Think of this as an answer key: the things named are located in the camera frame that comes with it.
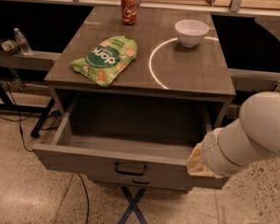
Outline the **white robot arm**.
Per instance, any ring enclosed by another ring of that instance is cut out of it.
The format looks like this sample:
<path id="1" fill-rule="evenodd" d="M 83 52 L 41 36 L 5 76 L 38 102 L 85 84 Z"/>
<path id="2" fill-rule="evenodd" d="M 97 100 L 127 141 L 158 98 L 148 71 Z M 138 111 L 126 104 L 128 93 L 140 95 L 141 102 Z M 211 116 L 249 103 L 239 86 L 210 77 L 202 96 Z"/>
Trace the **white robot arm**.
<path id="1" fill-rule="evenodd" d="M 206 134 L 191 152 L 189 175 L 221 178 L 249 164 L 280 156 L 280 92 L 266 91 L 249 97 L 239 118 Z"/>

